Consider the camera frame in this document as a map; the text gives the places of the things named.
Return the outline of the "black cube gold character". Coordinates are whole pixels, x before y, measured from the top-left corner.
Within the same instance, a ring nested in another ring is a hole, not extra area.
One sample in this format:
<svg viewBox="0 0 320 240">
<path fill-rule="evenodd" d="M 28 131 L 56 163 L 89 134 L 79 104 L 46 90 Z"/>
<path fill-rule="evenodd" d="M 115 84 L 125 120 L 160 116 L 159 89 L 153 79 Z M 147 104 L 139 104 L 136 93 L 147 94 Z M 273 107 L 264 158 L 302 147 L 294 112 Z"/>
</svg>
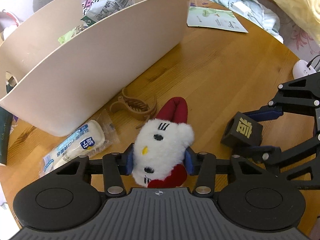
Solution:
<svg viewBox="0 0 320 240">
<path fill-rule="evenodd" d="M 257 121 L 237 112 L 228 122 L 221 138 L 221 143 L 234 147 L 260 146 L 263 126 Z"/>
</svg>

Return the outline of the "beige plastic storage bin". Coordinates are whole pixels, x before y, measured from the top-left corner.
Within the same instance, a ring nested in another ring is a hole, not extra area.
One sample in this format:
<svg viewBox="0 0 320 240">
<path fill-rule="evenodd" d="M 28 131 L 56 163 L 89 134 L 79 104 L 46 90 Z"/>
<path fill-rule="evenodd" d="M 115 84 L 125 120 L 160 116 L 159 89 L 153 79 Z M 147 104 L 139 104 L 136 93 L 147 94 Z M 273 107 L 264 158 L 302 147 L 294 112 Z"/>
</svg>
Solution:
<svg viewBox="0 0 320 240">
<path fill-rule="evenodd" d="M 72 133 L 181 42 L 190 0 L 135 0 L 70 41 L 81 0 L 54 0 L 1 44 L 1 107 L 57 137 Z"/>
</svg>

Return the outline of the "white kitty plush toy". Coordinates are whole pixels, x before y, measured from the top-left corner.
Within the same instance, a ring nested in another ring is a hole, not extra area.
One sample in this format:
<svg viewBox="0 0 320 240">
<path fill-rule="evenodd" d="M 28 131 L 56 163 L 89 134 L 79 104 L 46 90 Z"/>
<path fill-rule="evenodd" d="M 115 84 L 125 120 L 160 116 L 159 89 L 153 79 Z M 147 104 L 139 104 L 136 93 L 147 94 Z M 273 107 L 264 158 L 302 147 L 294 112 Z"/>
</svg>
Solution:
<svg viewBox="0 0 320 240">
<path fill-rule="evenodd" d="M 154 119 L 141 128 L 133 146 L 132 176 L 146 188 L 173 188 L 183 185 L 187 172 L 185 150 L 194 142 L 187 124 L 188 105 L 184 98 L 169 99 Z"/>
</svg>

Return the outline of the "brown hair claw clip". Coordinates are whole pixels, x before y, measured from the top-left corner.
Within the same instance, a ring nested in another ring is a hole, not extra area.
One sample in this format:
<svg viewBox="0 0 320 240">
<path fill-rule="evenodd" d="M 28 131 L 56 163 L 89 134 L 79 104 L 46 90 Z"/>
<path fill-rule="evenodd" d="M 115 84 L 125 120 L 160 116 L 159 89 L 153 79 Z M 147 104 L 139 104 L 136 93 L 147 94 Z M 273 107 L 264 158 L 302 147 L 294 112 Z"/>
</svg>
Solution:
<svg viewBox="0 0 320 240">
<path fill-rule="evenodd" d="M 127 88 L 124 87 L 121 90 L 121 94 L 118 96 L 118 100 L 111 104 L 110 111 L 112 113 L 127 111 L 131 117 L 137 120 L 148 121 L 157 111 L 157 98 L 154 96 L 153 104 L 149 106 L 143 100 L 128 96 Z"/>
</svg>

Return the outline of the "white round device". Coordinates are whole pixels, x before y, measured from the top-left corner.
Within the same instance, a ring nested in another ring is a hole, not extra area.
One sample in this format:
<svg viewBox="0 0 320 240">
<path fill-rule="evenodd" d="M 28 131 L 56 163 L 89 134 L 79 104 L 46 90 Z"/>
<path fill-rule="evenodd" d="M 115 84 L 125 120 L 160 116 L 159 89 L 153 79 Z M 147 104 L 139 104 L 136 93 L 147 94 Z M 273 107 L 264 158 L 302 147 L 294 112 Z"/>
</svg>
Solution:
<svg viewBox="0 0 320 240">
<path fill-rule="evenodd" d="M 295 80 L 315 73 L 316 70 L 311 65 L 311 62 L 304 60 L 297 61 L 292 70 L 292 75 Z"/>
</svg>

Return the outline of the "light green snack packet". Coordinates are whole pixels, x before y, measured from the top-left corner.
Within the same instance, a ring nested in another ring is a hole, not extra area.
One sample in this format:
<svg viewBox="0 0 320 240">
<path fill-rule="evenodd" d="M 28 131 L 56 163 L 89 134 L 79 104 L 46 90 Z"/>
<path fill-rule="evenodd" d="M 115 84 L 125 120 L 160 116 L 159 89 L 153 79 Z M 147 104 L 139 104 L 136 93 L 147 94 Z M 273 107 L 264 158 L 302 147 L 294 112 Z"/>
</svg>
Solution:
<svg viewBox="0 0 320 240">
<path fill-rule="evenodd" d="M 73 37 L 75 37 L 76 35 L 81 33 L 83 30 L 85 30 L 87 27 L 88 27 L 88 25 L 84 23 L 82 25 L 79 25 L 79 26 L 73 28 L 72 30 L 70 30 L 67 33 L 65 33 L 64 35 L 60 36 L 58 38 L 58 42 L 60 44 L 64 44 L 64 43 L 68 42 Z"/>
</svg>

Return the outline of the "green white face mask sachet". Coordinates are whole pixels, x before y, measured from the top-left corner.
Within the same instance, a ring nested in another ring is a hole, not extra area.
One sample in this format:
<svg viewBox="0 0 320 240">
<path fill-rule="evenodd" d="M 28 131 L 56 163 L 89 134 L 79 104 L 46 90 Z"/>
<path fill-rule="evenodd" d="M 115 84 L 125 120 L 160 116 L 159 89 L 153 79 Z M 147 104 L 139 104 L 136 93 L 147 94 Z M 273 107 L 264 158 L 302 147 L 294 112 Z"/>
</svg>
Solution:
<svg viewBox="0 0 320 240">
<path fill-rule="evenodd" d="M 248 33 L 231 11 L 212 8 L 190 7 L 187 26 Z"/>
</svg>

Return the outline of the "white bread snack packet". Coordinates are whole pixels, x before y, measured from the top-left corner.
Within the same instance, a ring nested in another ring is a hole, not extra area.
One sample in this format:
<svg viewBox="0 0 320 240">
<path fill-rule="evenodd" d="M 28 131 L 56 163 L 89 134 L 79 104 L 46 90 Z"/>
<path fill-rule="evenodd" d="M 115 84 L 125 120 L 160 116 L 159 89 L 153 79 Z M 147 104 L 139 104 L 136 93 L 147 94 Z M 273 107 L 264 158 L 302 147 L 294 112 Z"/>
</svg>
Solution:
<svg viewBox="0 0 320 240">
<path fill-rule="evenodd" d="M 111 120 L 91 119 L 43 157 L 39 176 L 45 176 L 81 155 L 95 156 L 118 141 Z"/>
</svg>

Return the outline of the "dark green packet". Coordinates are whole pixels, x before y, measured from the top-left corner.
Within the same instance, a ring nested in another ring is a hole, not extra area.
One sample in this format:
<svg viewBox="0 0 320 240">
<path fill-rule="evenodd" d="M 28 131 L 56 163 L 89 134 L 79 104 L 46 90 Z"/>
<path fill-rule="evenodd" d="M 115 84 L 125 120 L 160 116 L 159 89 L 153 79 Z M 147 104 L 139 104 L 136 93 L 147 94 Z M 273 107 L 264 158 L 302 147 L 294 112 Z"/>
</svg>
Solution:
<svg viewBox="0 0 320 240">
<path fill-rule="evenodd" d="M 0 110 L 0 161 L 1 166 L 7 165 L 8 143 L 13 115 L 1 108 Z"/>
</svg>

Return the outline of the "light green striped cloth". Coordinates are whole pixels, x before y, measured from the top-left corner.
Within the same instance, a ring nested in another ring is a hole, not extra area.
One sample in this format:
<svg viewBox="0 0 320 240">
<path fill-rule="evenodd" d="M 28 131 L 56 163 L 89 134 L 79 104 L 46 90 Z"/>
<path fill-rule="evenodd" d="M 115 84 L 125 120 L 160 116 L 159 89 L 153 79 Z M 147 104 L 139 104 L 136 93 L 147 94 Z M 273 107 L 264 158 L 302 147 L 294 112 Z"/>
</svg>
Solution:
<svg viewBox="0 0 320 240">
<path fill-rule="evenodd" d="M 268 32 L 279 42 L 284 40 L 279 33 L 280 19 L 272 10 L 262 5 L 258 0 L 210 0 L 229 10 L 236 12 Z"/>
</svg>

